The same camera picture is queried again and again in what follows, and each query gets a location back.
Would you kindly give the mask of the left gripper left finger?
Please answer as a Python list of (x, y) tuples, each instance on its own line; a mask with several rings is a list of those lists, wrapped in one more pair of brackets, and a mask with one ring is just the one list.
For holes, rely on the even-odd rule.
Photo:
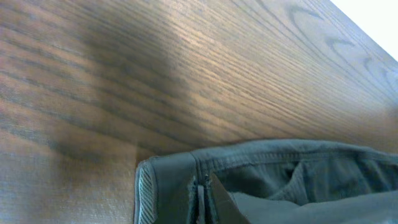
[(188, 205), (186, 224), (197, 224), (198, 221), (198, 183), (197, 178), (193, 176), (188, 182)]

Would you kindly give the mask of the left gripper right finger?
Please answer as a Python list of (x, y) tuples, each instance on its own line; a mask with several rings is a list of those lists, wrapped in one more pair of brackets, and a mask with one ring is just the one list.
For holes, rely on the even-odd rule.
[(215, 174), (205, 182), (205, 220), (212, 224), (249, 224)]

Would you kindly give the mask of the grey shorts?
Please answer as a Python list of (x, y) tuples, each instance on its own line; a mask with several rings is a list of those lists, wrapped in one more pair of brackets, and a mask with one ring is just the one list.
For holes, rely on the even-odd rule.
[(188, 182), (215, 174), (249, 223), (396, 223), (397, 156), (369, 147), (299, 139), (251, 141), (142, 161), (135, 223), (186, 223)]

